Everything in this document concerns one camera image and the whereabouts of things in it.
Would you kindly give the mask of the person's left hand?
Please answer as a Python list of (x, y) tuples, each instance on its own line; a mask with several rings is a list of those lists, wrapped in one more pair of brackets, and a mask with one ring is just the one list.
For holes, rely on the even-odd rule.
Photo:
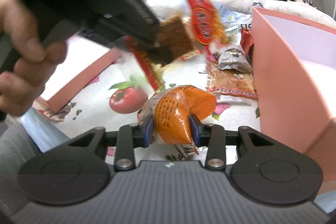
[(1, 0), (1, 32), (8, 34), (21, 58), (12, 72), (1, 73), (1, 111), (20, 117), (44, 91), (67, 55), (66, 42), (43, 47), (37, 20), (19, 0)]

